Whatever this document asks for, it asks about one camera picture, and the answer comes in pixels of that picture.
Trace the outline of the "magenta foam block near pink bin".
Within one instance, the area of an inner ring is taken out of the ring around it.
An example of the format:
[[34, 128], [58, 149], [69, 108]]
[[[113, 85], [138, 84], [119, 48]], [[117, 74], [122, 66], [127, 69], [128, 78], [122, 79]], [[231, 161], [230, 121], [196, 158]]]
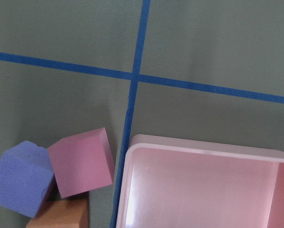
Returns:
[[62, 198], [113, 184], [115, 163], [105, 128], [62, 138], [48, 153]]

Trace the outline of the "orange foam block near pink bin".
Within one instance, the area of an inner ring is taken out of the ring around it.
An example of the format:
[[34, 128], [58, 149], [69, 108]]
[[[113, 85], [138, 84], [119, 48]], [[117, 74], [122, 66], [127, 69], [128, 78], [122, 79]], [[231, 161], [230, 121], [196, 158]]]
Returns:
[[47, 201], [26, 225], [28, 228], [87, 228], [88, 200]]

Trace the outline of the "purple foam block near pink bin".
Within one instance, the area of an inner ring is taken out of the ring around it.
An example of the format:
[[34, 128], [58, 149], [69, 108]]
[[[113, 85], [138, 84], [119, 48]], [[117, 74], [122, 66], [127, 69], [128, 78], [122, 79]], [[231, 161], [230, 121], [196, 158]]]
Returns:
[[47, 149], [24, 141], [0, 158], [0, 206], [33, 218], [46, 201], [53, 181]]

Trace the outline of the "pink plastic bin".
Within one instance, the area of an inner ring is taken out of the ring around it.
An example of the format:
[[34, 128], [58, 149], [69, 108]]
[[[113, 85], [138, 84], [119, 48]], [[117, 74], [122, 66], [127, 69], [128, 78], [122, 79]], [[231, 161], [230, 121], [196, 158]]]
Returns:
[[284, 228], [284, 152], [136, 135], [118, 228]]

